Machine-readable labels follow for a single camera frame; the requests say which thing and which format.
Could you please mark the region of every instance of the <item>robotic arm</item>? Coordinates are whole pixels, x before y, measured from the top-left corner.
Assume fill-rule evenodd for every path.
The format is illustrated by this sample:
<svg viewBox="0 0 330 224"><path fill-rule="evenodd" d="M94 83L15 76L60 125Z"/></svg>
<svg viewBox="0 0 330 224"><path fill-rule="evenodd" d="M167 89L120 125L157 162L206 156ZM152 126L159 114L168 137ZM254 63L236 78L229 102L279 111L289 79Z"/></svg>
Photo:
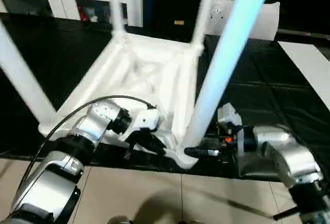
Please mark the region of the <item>robotic arm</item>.
<svg viewBox="0 0 330 224"><path fill-rule="evenodd" d="M125 141L139 131L150 134L157 129L158 120L157 109L142 110L133 117L111 100L92 104L21 185L11 214L2 223L67 223L80 196L76 184L105 132L112 130ZM156 147L155 152L162 153L159 146L145 146L151 151Z"/></svg>
<svg viewBox="0 0 330 224"><path fill-rule="evenodd" d="M302 223L330 223L330 199L322 188L323 175L312 153L299 144L285 127L242 126L231 104L218 110L223 134L238 156L258 152L274 162L279 178L296 203Z"/></svg>
<svg viewBox="0 0 330 224"><path fill-rule="evenodd" d="M164 154L164 145L152 137L157 129L157 109L147 109L134 116L111 100L90 106L65 137L57 140L36 170L18 189L9 217L1 223L35 224L67 223L80 197L77 182L108 130L118 134L121 141L133 148L137 134L143 133L140 145L157 154ZM330 223L330 199L322 189L323 175L311 152L296 142L283 127L242 126L242 119L231 104L218 110L222 147L242 156L258 152L274 161L280 179L297 204L303 223ZM221 156L221 152L201 148L186 148L185 153Z"/></svg>

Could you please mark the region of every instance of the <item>beige floor tile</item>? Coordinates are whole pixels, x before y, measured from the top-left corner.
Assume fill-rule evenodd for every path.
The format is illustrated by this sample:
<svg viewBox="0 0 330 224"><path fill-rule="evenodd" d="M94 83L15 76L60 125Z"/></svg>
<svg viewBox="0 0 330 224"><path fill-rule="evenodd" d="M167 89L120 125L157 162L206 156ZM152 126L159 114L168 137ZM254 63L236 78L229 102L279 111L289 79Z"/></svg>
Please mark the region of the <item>beige floor tile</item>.
<svg viewBox="0 0 330 224"><path fill-rule="evenodd" d="M74 223L102 223L126 215L135 224L182 219L178 174L93 167Z"/></svg>
<svg viewBox="0 0 330 224"><path fill-rule="evenodd" d="M6 218L10 212L11 203L28 163L28 161L0 159L0 220ZM85 173L78 183L78 188L80 188L80 190L83 190L84 188L89 171L90 167L86 167ZM77 207L75 208L69 223L73 222L76 210Z"/></svg>
<svg viewBox="0 0 330 224"><path fill-rule="evenodd" d="M295 206L291 195L283 183L271 182L271 188L274 193L275 201L280 212L288 210ZM299 215L293 215L282 219L283 224L301 224Z"/></svg>
<svg viewBox="0 0 330 224"><path fill-rule="evenodd" d="M183 175L183 206L186 222L277 223L269 182Z"/></svg>

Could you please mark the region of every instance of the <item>black cable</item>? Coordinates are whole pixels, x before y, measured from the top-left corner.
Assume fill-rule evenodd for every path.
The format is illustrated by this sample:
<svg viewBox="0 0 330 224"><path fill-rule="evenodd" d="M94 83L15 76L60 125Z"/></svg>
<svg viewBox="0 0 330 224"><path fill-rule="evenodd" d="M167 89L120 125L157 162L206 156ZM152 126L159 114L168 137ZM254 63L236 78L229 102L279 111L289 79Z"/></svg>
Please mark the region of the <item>black cable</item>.
<svg viewBox="0 0 330 224"><path fill-rule="evenodd" d="M55 131L60 128L66 121L68 121L71 117L73 117L77 112L79 112L80 110L82 110L83 108L98 102L100 100L104 100L104 99L117 99L117 98L123 98L123 99L132 99L138 102L141 102L143 104L145 104L147 106L148 109L153 109L156 108L154 107L152 104L148 103L147 101L140 99L140 98L136 98L136 97L132 97L132 96L126 96L126 95L108 95L108 96L104 96L104 97L100 97L100 98L96 98L94 100L91 100L83 105L81 105L80 107L76 108L75 110L73 110L69 115L67 115L64 119L62 119L51 131L50 133L46 136L45 140L40 144L39 149L37 151L37 153L35 154L35 156L33 157L33 159L31 160L31 162L29 163L28 167L26 168L24 175L21 179L21 182L19 184L19 187L21 187L21 185L26 181L27 177L29 176L31 169L34 165L34 163L36 162L41 150L43 149L43 147L45 146L46 142L49 141L49 139L52 137L52 135L55 133Z"/></svg>

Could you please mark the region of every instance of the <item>white plastic part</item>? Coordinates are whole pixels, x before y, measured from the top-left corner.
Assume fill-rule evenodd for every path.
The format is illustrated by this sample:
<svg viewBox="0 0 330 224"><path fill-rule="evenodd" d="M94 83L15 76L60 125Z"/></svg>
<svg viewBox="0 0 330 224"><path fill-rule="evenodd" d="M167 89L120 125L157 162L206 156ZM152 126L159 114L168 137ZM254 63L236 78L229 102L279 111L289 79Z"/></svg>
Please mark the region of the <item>white plastic part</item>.
<svg viewBox="0 0 330 224"><path fill-rule="evenodd" d="M232 123L235 126L243 124L241 116L230 103L224 104L221 108L218 108L217 117L218 123L224 127L226 127L228 123Z"/></svg>
<svg viewBox="0 0 330 224"><path fill-rule="evenodd" d="M182 168L190 168L197 162L197 159L185 155L184 149L200 144L264 1L234 1L229 20L203 82L189 127L178 148Z"/></svg>
<svg viewBox="0 0 330 224"><path fill-rule="evenodd" d="M213 0L210 19L207 24L206 34L222 35L223 29L229 19L233 8L232 0ZM279 2L273 4L263 4L254 26L250 33L250 38L261 40L274 40L279 22Z"/></svg>
<svg viewBox="0 0 330 224"><path fill-rule="evenodd" d="M0 21L0 65L38 122L56 120L56 111Z"/></svg>
<svg viewBox="0 0 330 224"><path fill-rule="evenodd" d="M132 117L130 125L125 133L118 137L122 142L125 141L134 131L139 131L142 128L148 128L150 130L157 128L157 123L159 121L159 111L157 109L142 110L137 113L131 112L130 116Z"/></svg>

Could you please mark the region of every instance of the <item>metal rod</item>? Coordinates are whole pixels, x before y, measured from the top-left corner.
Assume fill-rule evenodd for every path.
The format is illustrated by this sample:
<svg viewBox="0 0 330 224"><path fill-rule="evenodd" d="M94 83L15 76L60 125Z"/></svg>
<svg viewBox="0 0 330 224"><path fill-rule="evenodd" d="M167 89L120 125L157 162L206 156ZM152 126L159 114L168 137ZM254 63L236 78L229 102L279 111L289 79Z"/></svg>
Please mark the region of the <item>metal rod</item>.
<svg viewBox="0 0 330 224"><path fill-rule="evenodd" d="M187 132L178 148L181 159L185 160L187 164L186 168L193 166L196 159L185 156L184 149L200 144L264 1L234 1L232 12L214 52Z"/></svg>
<svg viewBox="0 0 330 224"><path fill-rule="evenodd" d="M200 8L196 19L194 34L192 37L193 45L203 44L206 26L208 21L210 20L210 11L212 8L212 4L213 4L213 0L201 0L200 2Z"/></svg>
<svg viewBox="0 0 330 224"><path fill-rule="evenodd" d="M110 10L113 32L125 32L123 10L119 0L110 0Z"/></svg>
<svg viewBox="0 0 330 224"><path fill-rule="evenodd" d="M1 21L0 65L38 122L47 124L56 121L53 105L42 91Z"/></svg>

